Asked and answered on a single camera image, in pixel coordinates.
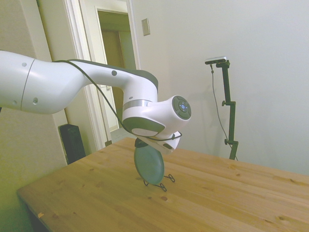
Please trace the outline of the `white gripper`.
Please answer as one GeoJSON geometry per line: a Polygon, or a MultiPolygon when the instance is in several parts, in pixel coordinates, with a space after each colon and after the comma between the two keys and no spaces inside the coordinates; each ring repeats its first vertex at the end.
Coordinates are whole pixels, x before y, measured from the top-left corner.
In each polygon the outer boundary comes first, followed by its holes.
{"type": "Polygon", "coordinates": [[[169,155],[177,148],[181,136],[182,134],[179,131],[173,133],[167,139],[157,139],[157,138],[154,139],[154,138],[146,138],[143,136],[137,136],[137,139],[135,140],[135,147],[142,148],[150,145],[151,147],[159,151],[161,154],[169,155]]]}

